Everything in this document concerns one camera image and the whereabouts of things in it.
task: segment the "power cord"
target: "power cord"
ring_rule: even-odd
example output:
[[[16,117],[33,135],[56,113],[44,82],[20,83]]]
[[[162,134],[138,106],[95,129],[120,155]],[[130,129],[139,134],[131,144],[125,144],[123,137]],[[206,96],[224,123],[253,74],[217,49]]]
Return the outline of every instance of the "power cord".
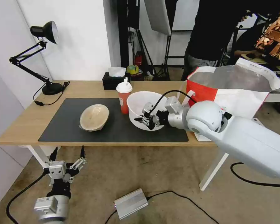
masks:
[[[62,96],[63,92],[65,91],[65,88],[66,88],[69,84],[70,84],[70,81],[64,82],[64,83],[63,83],[63,90],[62,90],[60,96],[57,98],[57,100],[55,100],[53,103],[50,103],[50,104],[44,104],[43,102],[40,102],[40,101],[37,101],[37,100],[34,99],[34,98],[35,98],[35,95],[46,85],[46,84],[44,84],[44,85],[43,85],[42,87],[40,87],[40,88],[38,89],[38,91],[36,91],[36,93],[33,95],[33,101],[34,101],[38,106],[48,106],[48,105],[52,105],[52,104],[56,103],[56,102],[60,99],[60,97]]]
[[[135,64],[135,57],[136,57],[136,54],[134,52],[134,32],[131,32],[131,28],[128,27],[128,30],[129,30],[129,33],[130,33],[130,37],[131,37],[131,33],[133,33],[133,38],[131,39],[130,41],[130,44],[131,44],[131,48],[132,48],[132,54],[133,54],[133,64]]]
[[[25,189],[21,190],[21,192],[19,192],[18,194],[16,194],[16,196],[14,196],[10,201],[9,203],[7,204],[6,206],[6,215],[7,217],[14,223],[14,224],[19,224],[15,219],[14,217],[12,217],[12,215],[10,214],[9,212],[9,208],[10,208],[10,205],[12,204],[12,202],[17,198],[19,197],[21,194],[23,194],[26,190],[28,190],[30,187],[32,187],[34,184],[36,184],[37,182],[39,182],[44,176],[46,176],[48,174],[47,171],[44,171],[42,173],[42,175],[37,178],[35,181],[33,181],[31,184],[29,184]]]
[[[201,207],[199,207],[194,201],[192,201],[190,198],[186,197],[186,196],[183,196],[183,195],[180,195],[172,190],[169,190],[169,191],[164,191],[164,192],[161,192],[161,193],[158,193],[158,194],[154,194],[152,196],[149,196],[149,197],[146,197],[146,200],[149,201],[150,199],[152,199],[153,197],[155,196],[158,196],[158,195],[161,195],[161,194],[165,194],[165,193],[168,193],[168,192],[171,192],[179,197],[182,197],[182,198],[185,198],[187,200],[189,200],[190,202],[192,202],[197,208],[199,208],[201,211],[203,211],[211,220],[213,220],[215,223],[219,224],[219,222],[217,220],[215,220],[213,217],[211,217],[206,211],[204,211]],[[117,211],[115,210],[110,216],[109,218],[107,219],[107,221],[105,222],[105,224],[107,224],[107,222],[109,221],[109,219],[112,217],[112,215],[114,215]]]
[[[179,93],[185,95],[186,97],[188,97],[188,98],[189,98],[191,101],[193,101],[194,103],[196,103],[196,101],[193,100],[193,99],[192,99],[189,95],[187,95],[186,93],[184,93],[184,92],[182,92],[182,91],[180,91],[180,90],[170,90],[170,91],[164,93],[164,94],[160,97],[160,99],[157,101],[157,103],[155,104],[155,106],[150,110],[150,112],[149,112],[148,114],[151,114],[151,112],[157,107],[157,105],[158,105],[159,102],[162,100],[162,98],[163,98],[165,95],[167,95],[168,93],[171,93],[171,92],[179,92]]]
[[[115,213],[117,213],[117,210],[115,210],[110,216],[109,218],[107,219],[107,221],[105,222],[105,224],[107,224],[107,222],[109,221],[109,219],[112,217],[112,215],[114,215]]]
[[[250,184],[254,184],[254,185],[259,185],[259,186],[280,187],[280,184],[269,184],[269,183],[255,182],[255,181],[247,180],[247,179],[245,179],[245,178],[239,176],[239,175],[233,170],[233,167],[236,166],[236,165],[240,165],[240,164],[244,164],[244,163],[242,163],[242,162],[233,163],[233,164],[230,166],[230,170],[231,170],[231,172],[232,172],[237,178],[241,179],[242,181],[247,182],[247,183],[250,183]]]

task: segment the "wooden table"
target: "wooden table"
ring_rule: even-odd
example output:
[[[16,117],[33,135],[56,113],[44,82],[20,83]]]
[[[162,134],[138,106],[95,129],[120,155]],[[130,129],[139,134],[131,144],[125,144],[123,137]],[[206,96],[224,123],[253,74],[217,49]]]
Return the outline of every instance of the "wooden table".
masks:
[[[153,91],[163,94],[166,91],[179,89],[182,82],[132,82],[133,92]],[[40,94],[38,101],[50,103],[57,96],[45,96]],[[43,167],[48,167],[48,158],[40,148],[40,145],[49,146],[179,146],[179,147],[214,147],[213,142],[198,142],[193,133],[187,132],[188,142],[39,142],[38,139],[48,126],[49,122],[66,98],[118,98],[116,91],[104,90],[101,81],[71,81],[62,97],[53,105],[37,106],[32,103],[3,133],[0,137],[0,145],[26,145]],[[214,164],[210,167],[204,179],[200,183],[204,190],[227,155],[219,153]]]

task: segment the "cup lid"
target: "cup lid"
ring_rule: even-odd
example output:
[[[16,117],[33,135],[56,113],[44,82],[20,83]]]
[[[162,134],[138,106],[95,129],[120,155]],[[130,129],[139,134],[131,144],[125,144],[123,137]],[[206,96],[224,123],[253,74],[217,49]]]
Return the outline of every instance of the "cup lid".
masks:
[[[128,82],[128,78],[125,78],[123,82],[117,85],[116,90],[119,93],[129,93],[133,90],[133,87]]]

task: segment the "tissue box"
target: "tissue box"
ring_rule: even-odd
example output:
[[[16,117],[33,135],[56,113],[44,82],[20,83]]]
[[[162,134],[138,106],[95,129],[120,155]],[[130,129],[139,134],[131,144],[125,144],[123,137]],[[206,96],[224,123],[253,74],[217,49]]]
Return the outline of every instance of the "tissue box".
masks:
[[[109,73],[106,72],[103,77],[104,90],[116,90],[117,85],[123,82],[125,77],[128,78],[128,82],[131,82],[131,77],[127,73],[124,77],[110,77]]]

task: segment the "black desk mat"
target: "black desk mat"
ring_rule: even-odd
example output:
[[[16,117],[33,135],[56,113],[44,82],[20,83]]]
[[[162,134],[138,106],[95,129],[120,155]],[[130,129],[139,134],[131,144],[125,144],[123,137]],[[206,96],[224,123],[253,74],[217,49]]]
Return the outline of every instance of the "black desk mat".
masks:
[[[105,126],[95,132],[79,128],[82,112],[93,104],[109,109]],[[45,131],[40,142],[187,142],[186,131],[163,127],[158,131],[144,131],[134,126],[128,115],[120,110],[119,99],[67,98],[64,100]]]

